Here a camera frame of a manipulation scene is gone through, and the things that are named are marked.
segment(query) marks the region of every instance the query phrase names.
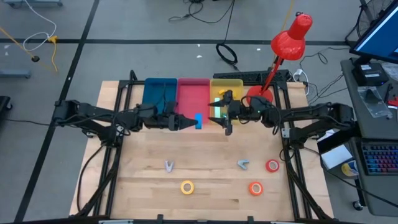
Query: keyboard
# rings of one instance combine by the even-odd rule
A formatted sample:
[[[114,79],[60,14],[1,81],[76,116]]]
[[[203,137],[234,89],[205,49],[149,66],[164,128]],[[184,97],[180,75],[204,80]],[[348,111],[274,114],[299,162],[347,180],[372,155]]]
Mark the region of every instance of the keyboard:
[[[398,175],[398,143],[362,142],[367,175]]]
[[[269,71],[253,71],[253,72],[228,72],[228,73],[215,73],[213,78],[232,78],[242,79],[244,85],[260,85],[265,82]],[[291,78],[289,71],[278,70],[272,79],[273,82],[283,81],[287,82]]]

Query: computer monitor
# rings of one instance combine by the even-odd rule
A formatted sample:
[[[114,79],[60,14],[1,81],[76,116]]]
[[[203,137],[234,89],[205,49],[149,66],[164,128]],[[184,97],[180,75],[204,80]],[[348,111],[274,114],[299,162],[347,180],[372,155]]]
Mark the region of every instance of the computer monitor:
[[[350,51],[363,58],[398,63],[398,0],[394,0]]]

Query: tape roll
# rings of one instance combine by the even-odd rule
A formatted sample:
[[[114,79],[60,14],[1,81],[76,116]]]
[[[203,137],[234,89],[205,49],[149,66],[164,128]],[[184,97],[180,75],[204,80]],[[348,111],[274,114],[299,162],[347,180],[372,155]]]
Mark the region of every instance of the tape roll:
[[[254,190],[254,186],[257,186],[259,188],[258,191]],[[252,182],[249,184],[249,191],[250,194],[252,194],[253,196],[258,196],[260,194],[262,194],[262,192],[264,191],[264,188],[262,187],[262,184],[260,182]]]
[[[279,170],[279,162],[276,161],[275,159],[270,159],[266,163],[266,169],[269,172],[277,172]]]
[[[184,189],[184,187],[185,187],[187,184],[191,187],[191,189],[190,189],[189,191],[186,191],[186,190]],[[193,189],[194,189],[194,187],[193,187],[193,183],[192,183],[191,181],[185,180],[185,181],[183,181],[183,182],[181,183],[181,191],[182,191],[183,194],[185,194],[185,195],[190,195],[190,194],[192,194]]]

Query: lamp shade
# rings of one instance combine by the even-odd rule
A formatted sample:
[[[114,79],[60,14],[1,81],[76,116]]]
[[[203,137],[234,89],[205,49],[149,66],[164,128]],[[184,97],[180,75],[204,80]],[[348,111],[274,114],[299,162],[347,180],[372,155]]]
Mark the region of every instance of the lamp shade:
[[[286,60],[300,59],[305,50],[304,36],[311,28],[312,18],[310,15],[301,14],[295,18],[289,30],[278,34],[271,41],[274,53]]]

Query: red desk lamp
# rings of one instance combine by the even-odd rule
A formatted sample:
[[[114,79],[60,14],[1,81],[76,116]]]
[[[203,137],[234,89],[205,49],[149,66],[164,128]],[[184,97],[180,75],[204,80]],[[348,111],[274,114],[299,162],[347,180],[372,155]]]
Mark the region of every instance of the red desk lamp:
[[[269,84],[275,73],[278,71],[279,65],[283,60],[298,60],[305,50],[304,36],[311,28],[312,18],[307,14],[301,14],[295,18],[289,30],[285,30],[278,34],[271,41],[271,48],[276,54],[276,64],[263,86],[253,86],[248,91],[248,96],[263,96],[268,101],[272,102],[274,97],[270,90]],[[250,103],[250,97],[247,97],[247,102]]]

